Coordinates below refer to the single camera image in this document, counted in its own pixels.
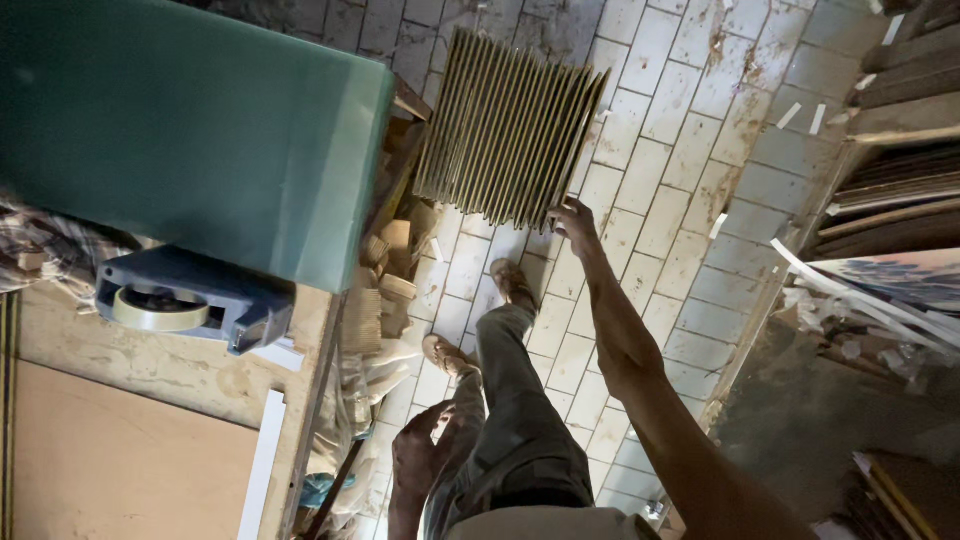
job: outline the stacked boards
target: stacked boards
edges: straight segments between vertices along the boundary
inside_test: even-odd
[[[413,193],[542,231],[569,188],[610,70],[538,59],[458,28]]]

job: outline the paper scrap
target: paper scrap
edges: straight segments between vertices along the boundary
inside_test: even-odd
[[[786,112],[783,118],[780,119],[780,122],[777,122],[777,128],[781,130],[785,128],[786,125],[790,123],[790,120],[793,120],[793,117],[796,116],[797,113],[800,112],[800,109],[802,109],[803,107],[804,106],[799,103],[793,104],[793,107],[791,107],[790,110]]]
[[[713,229],[710,230],[710,239],[716,239],[717,235],[720,234],[720,228],[723,227],[723,222],[727,221],[727,214],[722,213],[720,217],[717,218],[717,222],[713,224]]]
[[[824,114],[827,112],[827,106],[823,103],[817,106],[817,112],[813,115],[813,124],[810,125],[810,134],[820,133],[820,125],[824,123]]]
[[[890,21],[890,28],[887,29],[887,35],[883,37],[883,42],[880,43],[884,46],[892,45],[894,38],[897,37],[897,32],[900,30],[900,25],[903,24],[903,15],[897,15]]]

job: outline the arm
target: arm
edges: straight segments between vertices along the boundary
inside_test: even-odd
[[[550,211],[584,264],[600,371],[687,525],[689,538],[815,538],[773,495],[723,457],[663,373],[643,326],[603,252],[590,210],[574,199]]]

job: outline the mdf board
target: mdf board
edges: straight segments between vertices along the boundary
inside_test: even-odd
[[[13,538],[228,540],[257,432],[17,364]]]

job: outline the hand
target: hand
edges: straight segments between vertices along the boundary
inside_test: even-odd
[[[394,439],[394,496],[392,501],[419,504],[422,509],[453,450],[453,439],[460,429],[452,415],[453,400],[433,405],[418,414]],[[442,419],[449,424],[440,442],[433,444],[430,433]]]
[[[593,225],[593,212],[577,199],[567,197],[563,206],[550,209],[546,215],[560,222],[562,226],[554,232],[570,240],[573,255],[585,258],[603,251]]]

